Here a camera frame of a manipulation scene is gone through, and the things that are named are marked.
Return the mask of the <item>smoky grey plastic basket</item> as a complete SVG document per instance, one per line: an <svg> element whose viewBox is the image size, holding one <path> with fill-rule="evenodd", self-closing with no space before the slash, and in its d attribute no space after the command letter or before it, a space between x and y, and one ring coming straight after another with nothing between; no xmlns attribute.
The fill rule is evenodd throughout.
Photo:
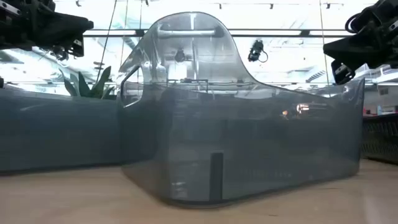
<svg viewBox="0 0 398 224"><path fill-rule="evenodd" d="M116 101L0 90L0 175L121 161Z"/></svg>
<svg viewBox="0 0 398 224"><path fill-rule="evenodd" d="M359 171L364 79L260 82L210 14L158 19L119 74L122 170L157 199L212 207Z"/></svg>

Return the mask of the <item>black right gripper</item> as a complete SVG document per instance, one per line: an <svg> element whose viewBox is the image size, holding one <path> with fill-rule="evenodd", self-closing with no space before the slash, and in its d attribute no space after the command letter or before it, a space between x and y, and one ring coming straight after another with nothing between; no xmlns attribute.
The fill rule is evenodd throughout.
<svg viewBox="0 0 398 224"><path fill-rule="evenodd" d="M377 0L360 14L360 32L327 43L323 53L333 59L331 69L337 85L355 77L355 71L390 65L398 68L398 0Z"/></svg>

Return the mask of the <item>black ceiling track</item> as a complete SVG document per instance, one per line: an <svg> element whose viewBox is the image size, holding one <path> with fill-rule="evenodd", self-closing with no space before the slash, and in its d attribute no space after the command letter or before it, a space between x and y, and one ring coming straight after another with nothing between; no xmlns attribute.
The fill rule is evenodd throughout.
<svg viewBox="0 0 398 224"><path fill-rule="evenodd" d="M304 38L342 38L352 34L341 29L229 29L233 37L304 37ZM85 37L142 37L147 29L93 29L86 31Z"/></svg>

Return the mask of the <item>green potted plant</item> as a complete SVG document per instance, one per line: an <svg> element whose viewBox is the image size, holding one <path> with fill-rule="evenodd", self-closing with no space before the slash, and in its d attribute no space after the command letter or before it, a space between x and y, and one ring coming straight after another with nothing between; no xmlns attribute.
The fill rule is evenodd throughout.
<svg viewBox="0 0 398 224"><path fill-rule="evenodd" d="M78 79L74 79L71 83L64 73L60 71L63 78L63 84L70 96L79 96L85 98L97 98L101 100L115 100L116 95L111 92L115 90L114 86L105 87L106 82L109 81L111 75L111 66L104 69L99 80L90 88L81 74L78 72Z"/></svg>

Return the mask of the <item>black plastic basket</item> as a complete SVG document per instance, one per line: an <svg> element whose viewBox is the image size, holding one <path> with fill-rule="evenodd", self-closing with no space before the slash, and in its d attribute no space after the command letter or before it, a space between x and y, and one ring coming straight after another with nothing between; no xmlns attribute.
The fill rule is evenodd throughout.
<svg viewBox="0 0 398 224"><path fill-rule="evenodd" d="M398 165L398 113L363 118L364 158Z"/></svg>

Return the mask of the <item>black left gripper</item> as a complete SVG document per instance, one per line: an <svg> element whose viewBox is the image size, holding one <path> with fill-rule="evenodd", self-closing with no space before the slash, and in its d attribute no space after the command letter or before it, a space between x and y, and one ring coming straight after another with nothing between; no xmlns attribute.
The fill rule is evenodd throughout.
<svg viewBox="0 0 398 224"><path fill-rule="evenodd" d="M82 35L94 27L94 22L47 9L32 9L34 4L35 0L0 0L0 50L32 50L72 42L71 54L83 57Z"/></svg>

